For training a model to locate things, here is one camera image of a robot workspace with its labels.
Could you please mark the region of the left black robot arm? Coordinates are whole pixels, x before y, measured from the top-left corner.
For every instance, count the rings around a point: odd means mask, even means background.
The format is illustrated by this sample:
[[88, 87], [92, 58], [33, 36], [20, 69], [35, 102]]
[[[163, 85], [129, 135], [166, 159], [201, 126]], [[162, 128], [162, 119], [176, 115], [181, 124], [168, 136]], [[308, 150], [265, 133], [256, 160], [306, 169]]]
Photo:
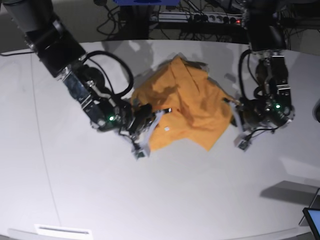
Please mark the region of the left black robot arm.
[[[246, 151], [255, 133], [274, 133], [287, 127], [295, 117], [295, 108], [283, 55], [286, 41], [276, 17], [278, 1], [244, 0], [241, 6], [249, 48], [241, 53], [237, 65], [240, 97], [224, 98], [224, 102], [231, 107], [239, 130], [234, 145]], [[257, 84], [253, 99], [247, 97], [243, 81], [243, 63], [250, 55], [259, 57], [253, 77]]]

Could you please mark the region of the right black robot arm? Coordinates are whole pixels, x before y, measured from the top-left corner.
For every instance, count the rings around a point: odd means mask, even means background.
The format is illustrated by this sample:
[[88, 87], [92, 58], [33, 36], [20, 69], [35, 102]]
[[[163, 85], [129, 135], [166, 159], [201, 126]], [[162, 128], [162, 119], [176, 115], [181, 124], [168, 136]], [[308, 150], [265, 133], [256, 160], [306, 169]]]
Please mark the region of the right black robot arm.
[[[50, 0], [3, 0], [1, 5], [24, 34], [26, 44], [54, 77], [62, 80], [98, 132], [117, 131], [127, 138], [136, 159], [149, 157], [149, 140], [163, 115], [171, 108], [154, 110], [152, 105], [125, 99], [134, 87], [129, 66], [113, 53], [86, 52], [54, 12]], [[115, 93], [100, 65], [89, 66], [95, 56], [107, 56], [126, 71], [128, 86]]]

